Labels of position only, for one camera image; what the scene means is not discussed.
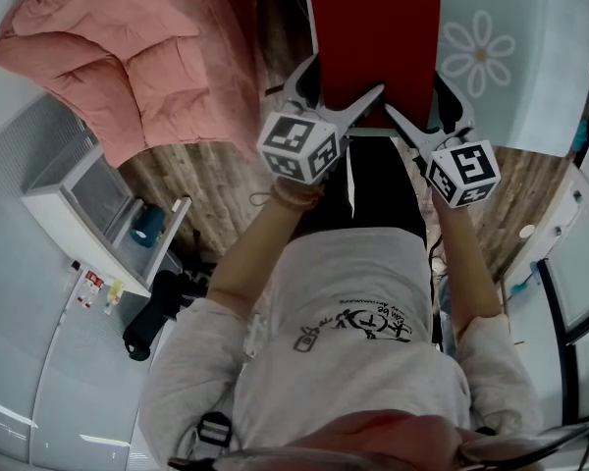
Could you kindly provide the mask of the table with floral cloth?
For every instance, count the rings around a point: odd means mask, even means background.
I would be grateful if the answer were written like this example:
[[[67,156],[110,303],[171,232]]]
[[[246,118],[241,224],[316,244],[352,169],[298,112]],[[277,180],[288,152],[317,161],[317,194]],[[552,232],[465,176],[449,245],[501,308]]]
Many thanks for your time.
[[[441,0],[435,74],[494,145],[562,157],[589,85],[589,0]]]

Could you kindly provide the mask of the person's right forearm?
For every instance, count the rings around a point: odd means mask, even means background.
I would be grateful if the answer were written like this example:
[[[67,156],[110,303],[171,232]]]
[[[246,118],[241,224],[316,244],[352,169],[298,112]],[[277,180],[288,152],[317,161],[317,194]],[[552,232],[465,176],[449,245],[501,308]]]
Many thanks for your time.
[[[455,339],[461,340],[477,318],[502,313],[500,300],[466,208],[451,208],[432,193],[446,253],[451,318]]]

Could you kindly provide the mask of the person's left forearm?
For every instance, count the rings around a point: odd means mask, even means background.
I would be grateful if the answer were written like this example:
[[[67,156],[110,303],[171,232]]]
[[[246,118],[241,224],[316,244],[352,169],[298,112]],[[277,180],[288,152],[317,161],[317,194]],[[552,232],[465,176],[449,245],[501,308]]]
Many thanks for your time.
[[[323,195],[320,185],[276,180],[259,213],[217,264],[206,298],[247,319],[303,213]]]

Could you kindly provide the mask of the white cabinet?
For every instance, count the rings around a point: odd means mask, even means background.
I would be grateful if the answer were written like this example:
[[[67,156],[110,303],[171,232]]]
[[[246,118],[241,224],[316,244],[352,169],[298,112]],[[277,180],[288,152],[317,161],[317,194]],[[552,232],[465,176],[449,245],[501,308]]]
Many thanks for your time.
[[[130,231],[145,211],[101,145],[84,133],[69,143],[32,181],[22,202],[37,224],[72,260],[110,285],[124,284],[143,297],[150,288],[187,211],[189,197],[177,199],[166,227],[150,248],[132,241]]]

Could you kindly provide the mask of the clear bottle with red label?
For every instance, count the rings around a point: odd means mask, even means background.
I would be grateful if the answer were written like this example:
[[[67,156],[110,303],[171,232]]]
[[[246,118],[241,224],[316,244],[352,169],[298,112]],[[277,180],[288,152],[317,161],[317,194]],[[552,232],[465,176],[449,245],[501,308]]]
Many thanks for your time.
[[[103,288],[104,281],[97,277],[93,272],[89,271],[85,276],[85,283],[87,286],[87,296],[83,302],[84,306],[89,308]]]
[[[89,308],[91,306],[95,296],[97,295],[97,280],[98,278],[93,272],[87,271],[82,282],[80,283],[77,293],[77,302],[85,308]]]

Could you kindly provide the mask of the ribbed glass partition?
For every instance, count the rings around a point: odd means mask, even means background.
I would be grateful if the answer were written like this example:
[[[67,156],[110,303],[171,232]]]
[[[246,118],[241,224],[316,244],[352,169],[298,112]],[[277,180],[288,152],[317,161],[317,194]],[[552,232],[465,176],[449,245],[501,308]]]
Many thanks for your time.
[[[22,202],[79,131],[46,97],[0,131],[0,471],[128,471],[144,457],[132,438],[148,367],[122,340],[144,299],[79,304],[80,274]]]

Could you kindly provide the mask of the person's white printed t-shirt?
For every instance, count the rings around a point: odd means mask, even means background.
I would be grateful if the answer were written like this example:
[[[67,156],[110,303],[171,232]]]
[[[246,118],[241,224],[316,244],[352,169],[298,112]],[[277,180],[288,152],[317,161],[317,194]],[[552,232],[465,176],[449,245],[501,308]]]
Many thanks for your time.
[[[353,412],[436,415],[500,434],[542,428],[505,316],[474,320],[455,355],[431,342],[422,240],[391,228],[307,235],[272,277],[266,344],[243,352],[243,318],[206,298],[183,310],[151,366],[139,426],[158,462],[187,450],[228,397],[244,446],[281,445]]]

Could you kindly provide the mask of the teal cup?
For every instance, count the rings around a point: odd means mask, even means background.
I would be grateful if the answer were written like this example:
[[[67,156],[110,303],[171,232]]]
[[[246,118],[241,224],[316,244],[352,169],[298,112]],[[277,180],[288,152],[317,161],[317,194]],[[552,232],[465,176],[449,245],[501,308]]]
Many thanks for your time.
[[[131,238],[140,246],[152,248],[163,228],[165,212],[155,204],[148,204],[139,213],[131,230]]]

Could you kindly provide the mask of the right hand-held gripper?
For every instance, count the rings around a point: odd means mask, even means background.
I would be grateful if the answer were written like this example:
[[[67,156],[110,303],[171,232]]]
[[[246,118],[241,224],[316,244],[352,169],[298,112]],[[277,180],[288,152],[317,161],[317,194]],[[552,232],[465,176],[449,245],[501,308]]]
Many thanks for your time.
[[[464,94],[435,74],[436,131],[420,130],[392,105],[384,105],[398,131],[418,150],[421,176],[451,208],[486,200],[501,181],[493,147],[474,126],[474,111]]]

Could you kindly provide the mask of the person's black trousers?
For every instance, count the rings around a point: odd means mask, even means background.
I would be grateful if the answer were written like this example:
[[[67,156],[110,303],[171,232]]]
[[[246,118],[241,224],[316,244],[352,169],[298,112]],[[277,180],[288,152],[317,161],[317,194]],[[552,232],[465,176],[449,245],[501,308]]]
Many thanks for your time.
[[[394,228],[426,241],[426,223],[393,141],[355,137],[348,152],[324,179],[323,197],[302,215],[291,239],[333,230]]]

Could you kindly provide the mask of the teal plastic item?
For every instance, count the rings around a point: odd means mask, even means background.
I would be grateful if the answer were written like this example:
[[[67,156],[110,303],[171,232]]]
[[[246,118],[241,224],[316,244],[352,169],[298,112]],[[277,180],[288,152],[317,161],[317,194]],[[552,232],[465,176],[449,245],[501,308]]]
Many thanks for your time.
[[[586,146],[588,142],[588,125],[585,120],[581,120],[578,124],[572,145],[571,150],[575,153],[581,152]]]

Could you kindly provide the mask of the pink cushioned armchair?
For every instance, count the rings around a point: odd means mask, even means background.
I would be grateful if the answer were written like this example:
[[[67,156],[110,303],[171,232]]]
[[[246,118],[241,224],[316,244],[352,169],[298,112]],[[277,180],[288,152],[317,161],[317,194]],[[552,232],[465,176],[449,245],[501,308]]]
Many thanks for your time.
[[[17,0],[0,26],[0,67],[68,106],[112,166],[200,141],[253,158],[265,79],[256,4]]]

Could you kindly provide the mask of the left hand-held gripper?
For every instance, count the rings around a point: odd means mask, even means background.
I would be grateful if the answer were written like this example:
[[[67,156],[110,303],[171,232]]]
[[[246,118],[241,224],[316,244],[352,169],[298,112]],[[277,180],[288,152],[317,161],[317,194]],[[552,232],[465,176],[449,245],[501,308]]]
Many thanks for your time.
[[[313,54],[300,63],[284,84],[285,102],[271,112],[257,141],[257,151],[277,178],[319,183],[347,148],[348,130],[377,106],[385,90],[378,84],[346,109],[318,106],[320,62]]]

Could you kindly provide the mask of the red hardcover book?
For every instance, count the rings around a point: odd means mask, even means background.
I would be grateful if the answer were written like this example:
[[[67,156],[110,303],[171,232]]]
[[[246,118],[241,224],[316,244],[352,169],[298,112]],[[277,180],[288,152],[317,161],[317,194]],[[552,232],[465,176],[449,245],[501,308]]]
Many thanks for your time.
[[[323,99],[345,109],[382,84],[384,102],[420,128],[430,114],[441,0],[308,0]]]

